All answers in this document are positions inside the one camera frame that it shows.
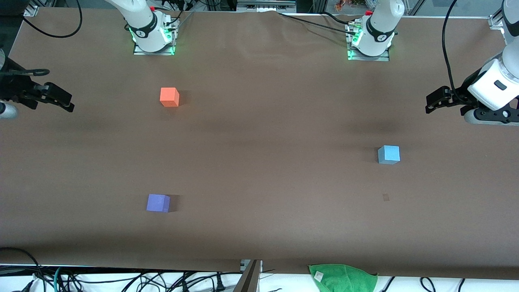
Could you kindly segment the aluminium profile bar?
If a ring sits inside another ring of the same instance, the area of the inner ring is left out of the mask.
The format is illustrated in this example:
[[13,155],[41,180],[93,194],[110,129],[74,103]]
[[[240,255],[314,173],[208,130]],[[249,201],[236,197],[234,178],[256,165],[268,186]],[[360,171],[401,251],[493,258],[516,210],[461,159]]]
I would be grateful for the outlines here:
[[242,273],[232,292],[258,292],[262,265],[262,260],[249,260],[245,264],[245,271]]

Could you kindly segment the blue foam block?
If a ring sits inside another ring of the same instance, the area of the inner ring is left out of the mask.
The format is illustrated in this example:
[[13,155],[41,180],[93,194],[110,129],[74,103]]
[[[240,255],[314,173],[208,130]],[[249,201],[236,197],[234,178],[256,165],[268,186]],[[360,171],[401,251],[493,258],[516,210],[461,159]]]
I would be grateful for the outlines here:
[[377,151],[378,164],[394,165],[401,161],[400,147],[384,145]]

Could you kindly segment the grey box device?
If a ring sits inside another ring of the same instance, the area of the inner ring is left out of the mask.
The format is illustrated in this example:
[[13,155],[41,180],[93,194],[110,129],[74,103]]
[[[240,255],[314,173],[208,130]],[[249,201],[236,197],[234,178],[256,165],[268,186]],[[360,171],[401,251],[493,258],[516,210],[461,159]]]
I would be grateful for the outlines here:
[[237,12],[297,13],[296,0],[237,0]]

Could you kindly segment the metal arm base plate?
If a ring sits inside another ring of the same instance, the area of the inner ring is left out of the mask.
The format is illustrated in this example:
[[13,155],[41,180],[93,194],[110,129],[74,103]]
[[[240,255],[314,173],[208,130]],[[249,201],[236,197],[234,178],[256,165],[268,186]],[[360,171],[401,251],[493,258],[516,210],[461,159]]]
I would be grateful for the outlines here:
[[354,39],[357,39],[358,36],[361,35],[361,23],[357,21],[349,21],[345,24],[345,30],[347,32],[354,32],[355,35],[346,34],[345,39],[347,43],[347,55],[348,60],[358,60],[358,61],[380,61],[380,62],[389,62],[390,54],[389,47],[386,48],[383,54],[379,56],[368,56],[360,52],[358,48],[353,45]]
[[150,24],[141,28],[129,26],[135,43],[134,55],[173,56],[176,52],[178,37],[178,19],[166,17],[166,22],[159,21],[154,15]]

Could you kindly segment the orange foam block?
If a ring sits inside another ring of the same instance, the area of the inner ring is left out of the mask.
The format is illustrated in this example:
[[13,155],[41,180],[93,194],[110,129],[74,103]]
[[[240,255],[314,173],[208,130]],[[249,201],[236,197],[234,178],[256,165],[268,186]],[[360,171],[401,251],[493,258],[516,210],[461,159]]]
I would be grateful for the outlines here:
[[179,107],[180,93],[177,88],[163,87],[161,88],[159,101],[164,107]]

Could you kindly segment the brown table cover sheet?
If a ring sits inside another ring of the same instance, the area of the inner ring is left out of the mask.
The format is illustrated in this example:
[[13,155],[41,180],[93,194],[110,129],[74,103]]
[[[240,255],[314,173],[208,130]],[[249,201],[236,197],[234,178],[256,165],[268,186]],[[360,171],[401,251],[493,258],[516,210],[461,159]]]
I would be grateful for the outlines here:
[[[448,84],[442,19],[403,18],[390,61],[370,62],[275,12],[193,13],[173,56],[135,56],[114,9],[83,15],[66,39],[23,24],[9,55],[75,109],[0,120],[0,247],[42,265],[519,279],[519,127],[426,114]],[[384,145],[401,161],[378,164]]]

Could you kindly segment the green cloth with white label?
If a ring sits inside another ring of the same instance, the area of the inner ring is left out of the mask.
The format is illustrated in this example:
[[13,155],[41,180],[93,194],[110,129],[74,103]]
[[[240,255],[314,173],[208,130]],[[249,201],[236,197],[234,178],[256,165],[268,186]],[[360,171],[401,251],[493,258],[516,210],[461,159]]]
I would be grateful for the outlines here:
[[309,265],[309,272],[319,292],[374,292],[377,274],[344,264]]

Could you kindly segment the purple foam block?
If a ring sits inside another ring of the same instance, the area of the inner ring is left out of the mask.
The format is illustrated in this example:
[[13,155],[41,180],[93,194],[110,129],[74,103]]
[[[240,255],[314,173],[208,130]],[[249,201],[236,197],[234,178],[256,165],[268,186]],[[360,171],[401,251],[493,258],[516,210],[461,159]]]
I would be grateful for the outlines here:
[[170,211],[171,198],[164,194],[149,194],[146,211],[168,213]]

